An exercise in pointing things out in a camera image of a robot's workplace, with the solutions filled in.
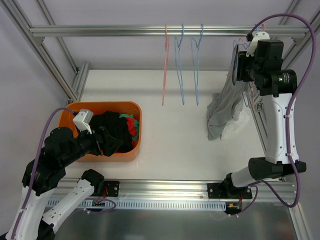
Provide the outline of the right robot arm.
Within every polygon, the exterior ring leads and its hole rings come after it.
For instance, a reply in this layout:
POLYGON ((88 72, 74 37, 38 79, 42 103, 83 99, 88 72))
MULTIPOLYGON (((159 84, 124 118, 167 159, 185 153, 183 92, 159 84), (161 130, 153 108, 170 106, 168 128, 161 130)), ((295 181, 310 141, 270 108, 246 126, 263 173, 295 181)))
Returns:
POLYGON ((274 39, 253 41, 248 51, 237 55, 238 81, 253 82, 261 97, 254 110, 261 114, 266 136, 264 156, 252 157, 247 167, 229 173, 221 184, 228 198, 239 197, 255 183, 266 179, 295 176, 296 192, 300 193, 299 174, 307 164, 299 160, 294 133, 294 107, 298 92, 296 73, 283 69, 284 43, 274 39))

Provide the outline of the grey tank top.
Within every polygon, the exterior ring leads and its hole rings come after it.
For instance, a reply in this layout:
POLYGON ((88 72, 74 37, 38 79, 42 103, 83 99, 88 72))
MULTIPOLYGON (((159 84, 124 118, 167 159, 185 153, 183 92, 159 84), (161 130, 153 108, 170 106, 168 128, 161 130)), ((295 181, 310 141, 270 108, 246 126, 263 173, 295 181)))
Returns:
POLYGON ((214 93, 212 102, 207 106, 207 138, 210 141, 220 139, 226 124, 232 119, 238 120, 240 113, 245 112, 243 93, 249 86, 243 81, 232 83, 231 62, 221 92, 214 93))

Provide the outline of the red tank top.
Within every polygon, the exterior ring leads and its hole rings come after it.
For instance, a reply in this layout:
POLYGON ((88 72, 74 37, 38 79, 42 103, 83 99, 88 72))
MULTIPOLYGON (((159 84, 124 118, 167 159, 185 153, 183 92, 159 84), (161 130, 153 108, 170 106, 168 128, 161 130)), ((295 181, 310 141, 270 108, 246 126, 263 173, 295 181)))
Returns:
POLYGON ((119 153, 128 153, 136 147, 139 137, 138 127, 139 122, 133 116, 125 114, 119 116, 114 130, 114 136, 122 141, 117 150, 119 153))

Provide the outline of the black tank top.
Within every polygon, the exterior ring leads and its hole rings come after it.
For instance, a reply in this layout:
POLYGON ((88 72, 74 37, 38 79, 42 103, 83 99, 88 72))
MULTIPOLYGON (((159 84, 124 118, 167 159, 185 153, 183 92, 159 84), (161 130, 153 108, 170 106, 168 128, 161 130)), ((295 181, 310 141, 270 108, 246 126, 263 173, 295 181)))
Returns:
POLYGON ((120 117, 119 112, 106 111, 102 114, 94 115, 89 125, 92 130, 104 127, 112 137, 122 141, 122 145, 117 151, 127 153, 134 149, 132 135, 127 122, 125 117, 120 117))

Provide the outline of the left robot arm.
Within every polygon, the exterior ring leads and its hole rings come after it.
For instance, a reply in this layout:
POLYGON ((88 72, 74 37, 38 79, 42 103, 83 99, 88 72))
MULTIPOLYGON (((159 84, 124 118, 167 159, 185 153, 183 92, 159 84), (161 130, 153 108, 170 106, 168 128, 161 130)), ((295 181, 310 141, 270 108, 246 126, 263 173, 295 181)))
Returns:
POLYGON ((25 169, 19 209, 10 230, 2 240, 52 240, 62 223, 82 201, 98 196, 104 190, 105 178, 99 172, 86 170, 77 185, 56 206, 45 212, 48 200, 66 167, 86 154, 111 156, 122 141, 112 137, 105 128, 90 133, 82 131, 77 137, 67 127, 58 127, 40 145, 36 158, 25 169))

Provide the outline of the blue wire hanger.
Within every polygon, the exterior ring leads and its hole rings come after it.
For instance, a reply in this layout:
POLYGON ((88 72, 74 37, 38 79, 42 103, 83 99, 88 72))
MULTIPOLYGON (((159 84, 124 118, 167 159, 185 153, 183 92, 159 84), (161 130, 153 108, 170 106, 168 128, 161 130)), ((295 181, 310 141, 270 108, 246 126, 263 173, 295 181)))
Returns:
POLYGON ((183 88, 183 75, 182 75, 182 61, 181 61, 181 45, 184 37, 185 26, 184 24, 181 25, 181 35, 180 39, 178 37, 174 38, 174 57, 175 57, 175 69, 177 73, 177 79, 179 84, 181 102, 185 104, 185 93, 183 88))

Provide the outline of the pink wire hanger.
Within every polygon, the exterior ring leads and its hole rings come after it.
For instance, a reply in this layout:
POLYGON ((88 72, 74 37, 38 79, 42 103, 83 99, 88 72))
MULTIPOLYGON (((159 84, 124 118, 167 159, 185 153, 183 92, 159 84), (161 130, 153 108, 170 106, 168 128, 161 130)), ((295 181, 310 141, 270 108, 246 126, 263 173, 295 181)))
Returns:
POLYGON ((164 69, 163 69, 163 87, 162 87, 162 101, 161 105, 165 104, 166 94, 166 83, 167 83, 167 71, 168 71, 168 60, 169 60, 169 49, 170 49, 170 38, 168 36, 168 26, 165 25, 165 55, 164 55, 164 69))

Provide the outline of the green tank top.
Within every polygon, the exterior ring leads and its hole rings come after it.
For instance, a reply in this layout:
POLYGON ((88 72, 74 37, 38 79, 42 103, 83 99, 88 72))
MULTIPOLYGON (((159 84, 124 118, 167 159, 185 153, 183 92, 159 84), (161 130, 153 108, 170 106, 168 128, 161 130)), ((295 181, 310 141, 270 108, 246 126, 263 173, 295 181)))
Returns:
POLYGON ((131 134, 132 140, 136 142, 140 134, 140 123, 138 120, 132 114, 120 114, 119 117, 127 120, 128 131, 131 134))

